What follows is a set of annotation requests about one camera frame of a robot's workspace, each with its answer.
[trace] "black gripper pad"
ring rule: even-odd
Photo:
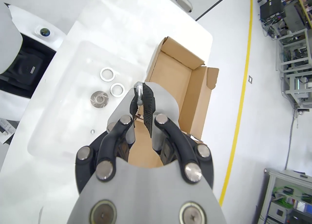
[[[138,110],[138,106],[137,106],[137,91],[136,91],[136,88],[133,88],[134,91],[135,91],[135,96],[133,97],[131,103],[130,103],[130,109],[129,109],[129,112],[132,116],[132,119],[133,119],[133,127],[136,127],[135,126],[135,115],[137,113],[137,110]]]
[[[155,112],[155,98],[151,88],[143,83],[143,120],[150,137],[152,137],[153,113]]]

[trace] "white table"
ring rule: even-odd
[[[28,145],[43,113],[49,114],[44,110],[79,43],[90,41],[147,71],[166,36],[208,60],[212,36],[171,1],[90,0],[42,77],[14,135],[0,172],[0,223],[38,223],[39,215],[41,224],[66,223],[78,198],[74,161],[33,156]],[[57,128],[53,121],[48,127],[47,133]]]

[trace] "white tray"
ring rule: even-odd
[[[115,79],[109,83],[99,75],[104,67],[111,67],[116,72]],[[53,101],[38,121],[28,144],[28,152],[49,161],[74,163],[78,149],[89,145],[106,130],[110,115],[133,85],[143,81],[145,76],[142,69],[113,53],[89,41],[81,42],[58,84]],[[109,91],[115,82],[125,87],[125,93],[120,98],[113,97]],[[109,101],[104,108],[95,108],[90,102],[91,95],[96,91],[108,94]]]

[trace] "label sticker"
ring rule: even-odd
[[[0,142],[5,143],[15,133],[16,128],[3,118],[0,118],[0,126],[5,130],[4,132],[0,132]]]

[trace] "cardboard box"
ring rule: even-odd
[[[211,91],[215,88],[219,73],[219,69],[203,64],[202,59],[167,37],[160,43],[146,78],[146,81],[161,85],[176,99],[181,130],[198,139],[202,136]],[[151,138],[144,124],[136,122],[135,132],[137,140],[130,150],[129,163],[146,167],[161,165],[156,160],[159,156],[152,149]],[[142,162],[138,159],[141,156],[144,158]]]

